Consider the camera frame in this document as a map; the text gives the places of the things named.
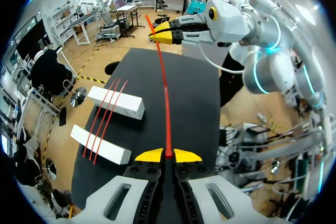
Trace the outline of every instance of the wooden floor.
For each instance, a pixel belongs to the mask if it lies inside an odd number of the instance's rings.
[[[134,32],[135,38],[121,38],[113,43],[106,43],[99,51],[92,57],[92,59],[85,66],[80,73],[81,76],[93,77],[96,79],[107,81],[109,76],[105,74],[104,68],[107,64],[120,61],[131,47],[145,48],[156,50],[156,45],[148,40],[150,29],[145,21],[145,14],[148,14],[151,20],[157,18],[157,14],[153,10],[140,10],[141,14],[139,22],[145,28],[139,27]],[[178,17],[179,14],[175,12],[167,12],[171,19]],[[64,48],[64,54],[70,61],[71,65],[78,72],[85,62],[92,56],[95,50],[99,48],[101,42],[96,42],[96,26],[93,22],[87,26],[88,35],[91,41],[94,41],[89,46],[77,46],[74,39],[71,39]],[[182,54],[181,45],[164,45],[161,44],[161,50],[172,52],[175,54]],[[65,63],[62,57],[59,56],[59,61]],[[75,88],[84,86],[87,90],[95,85],[103,87],[104,84],[89,80],[78,80]],[[64,126],[58,125],[58,118],[52,127],[48,147],[46,150],[46,157],[51,158],[57,167],[57,179],[51,181],[53,188],[59,190],[71,191],[71,180],[74,171],[74,164],[77,155],[78,143],[70,137],[70,132],[74,124],[84,128],[93,108],[93,102],[87,99],[80,107],[72,108],[70,106],[69,97],[67,97],[63,105],[67,108],[67,123]],[[60,103],[60,99],[56,99],[56,104]],[[25,127],[31,132],[35,131],[36,116],[40,110],[37,104],[31,103],[28,106],[28,112],[25,117]],[[238,124],[241,122],[260,123],[257,114],[261,113],[267,117],[268,124],[271,119],[276,124],[291,127],[292,122],[289,117],[289,110],[284,103],[282,95],[279,93],[253,95],[245,88],[242,88],[234,98],[221,109],[220,124]],[[44,122],[41,133],[41,154],[46,143],[46,138],[50,129],[51,116],[49,114],[43,115],[45,119],[49,118],[48,122]],[[267,200],[273,198],[280,199],[280,195],[272,192],[268,187],[256,190],[251,194],[253,204],[256,210],[263,214],[268,214],[274,209],[274,205]]]

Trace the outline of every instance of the computer monitor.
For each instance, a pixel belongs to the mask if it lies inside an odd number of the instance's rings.
[[[113,1],[113,2],[114,2],[114,5],[117,9],[126,5],[124,0],[116,0],[116,1]]]
[[[29,32],[26,33],[26,35],[21,39],[16,47],[16,50],[22,59],[26,58],[32,45],[39,42],[40,39],[43,39],[45,34],[46,31],[44,29],[43,20],[41,19],[29,30]]]

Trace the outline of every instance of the white rectangular block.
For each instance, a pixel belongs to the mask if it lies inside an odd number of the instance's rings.
[[[88,97],[97,105],[100,106],[101,102],[103,101],[106,92],[108,89],[92,86]],[[105,101],[102,105],[104,109],[107,108],[109,105],[109,101],[111,99],[111,96],[113,94],[113,90],[110,90],[109,93],[107,94]],[[119,95],[119,92],[115,92],[111,104],[109,106],[109,110],[112,110],[113,105],[115,104],[117,97]],[[117,104],[115,105],[114,111],[117,112],[118,114],[122,114],[125,116],[129,116],[131,118],[135,118],[138,120],[142,119],[143,113],[145,111],[145,106],[143,104],[142,98],[141,97],[135,97],[130,94],[125,94],[121,93]]]
[[[90,132],[82,129],[78,125],[73,125],[72,131],[71,131],[71,137],[75,139],[78,143],[85,146],[86,142],[88,140]],[[90,139],[88,142],[88,149],[91,150],[93,141],[95,139],[95,135],[91,134]],[[96,153],[98,149],[98,145],[100,142],[100,137],[96,138],[95,145],[93,146],[93,151]],[[128,164],[132,152],[128,149],[124,149],[120,146],[117,146],[115,144],[112,144],[106,140],[102,140],[100,147],[99,147],[99,153],[98,155],[108,159],[109,161],[112,161],[118,165],[124,165]]]

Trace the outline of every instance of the man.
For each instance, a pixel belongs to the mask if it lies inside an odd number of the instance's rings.
[[[30,49],[29,57],[35,62],[30,72],[32,86],[37,88],[43,85],[47,91],[57,96],[66,94],[63,82],[73,82],[73,76],[70,70],[57,61],[56,51],[48,49],[43,52],[39,43],[36,43]]]
[[[238,0],[237,7],[242,8],[249,6],[248,0]],[[247,60],[247,44],[243,41],[233,43],[227,54],[223,68],[240,71],[244,69]],[[219,79],[220,85],[220,106],[224,106],[232,97],[243,87],[243,79],[241,74],[231,74],[222,71]]]

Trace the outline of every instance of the metal frame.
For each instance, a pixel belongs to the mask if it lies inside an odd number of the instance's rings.
[[[71,31],[72,31],[72,34],[73,34],[73,37],[75,38],[76,40],[76,43],[77,43],[77,46],[80,46],[80,45],[89,45],[91,44],[90,42],[90,39],[89,39],[89,36],[86,32],[86,29],[85,29],[85,25],[84,25],[84,22],[87,21],[89,18],[93,17],[94,15],[98,14],[98,12],[95,12],[93,13],[92,15],[88,16],[86,19],[82,20],[80,23],[76,23],[76,24],[71,24],[69,26],[69,28],[72,28]],[[81,26],[82,30],[83,30],[83,33],[84,33],[84,37],[85,37],[85,41],[84,42],[80,42],[79,41],[79,38],[77,37],[76,35],[76,31],[75,31],[75,26],[79,25]]]
[[[140,5],[140,6],[135,6],[134,9],[120,10],[120,11],[117,10],[117,22],[118,22],[119,29],[120,29],[120,37],[133,37],[133,38],[135,38],[134,35],[131,35],[131,33],[135,31],[135,29],[132,30],[132,31],[130,31],[129,34],[127,34],[127,31],[128,31],[129,29],[132,29],[133,27],[143,27],[143,28],[145,27],[145,26],[139,26],[139,19],[138,19],[138,8],[139,8],[139,7],[141,7],[141,5]],[[125,20],[125,13],[130,13],[130,14],[131,14],[131,18],[132,18],[132,25],[130,25],[129,27],[126,28],[126,22],[124,22],[124,24],[125,24],[125,29],[122,29],[122,28],[121,28],[121,25],[120,25],[120,20],[119,20],[119,14],[120,14],[120,13],[122,13],[122,18],[123,18],[123,20]],[[134,25],[133,16],[136,16],[136,17],[137,17],[137,21],[136,21],[136,24],[137,24],[137,25],[136,25],[136,26]]]
[[[57,116],[57,114],[60,112],[59,108],[57,108],[51,102],[49,102],[46,98],[44,98],[40,94],[40,92],[38,92],[35,88],[30,89],[28,91],[28,96],[27,96],[27,99],[26,99],[26,103],[25,103],[25,105],[22,108],[21,118],[20,118],[20,121],[18,123],[17,133],[16,133],[16,138],[17,139],[20,138],[20,134],[21,134],[22,126],[23,126],[24,117],[25,117],[25,114],[27,112],[27,106],[28,106],[28,104],[29,104],[29,102],[30,102],[31,99],[33,99],[35,102],[37,102],[45,110],[49,110],[49,113],[51,113],[53,116]]]
[[[61,47],[60,49],[57,50],[57,55],[58,55],[59,53],[61,53],[63,59],[66,61],[66,63],[68,64],[69,68],[71,69],[72,74],[73,74],[76,78],[78,78],[78,74],[76,74],[74,68],[72,67],[72,65],[71,65],[70,62],[68,61],[67,57],[64,55],[62,49],[63,49],[63,47]]]

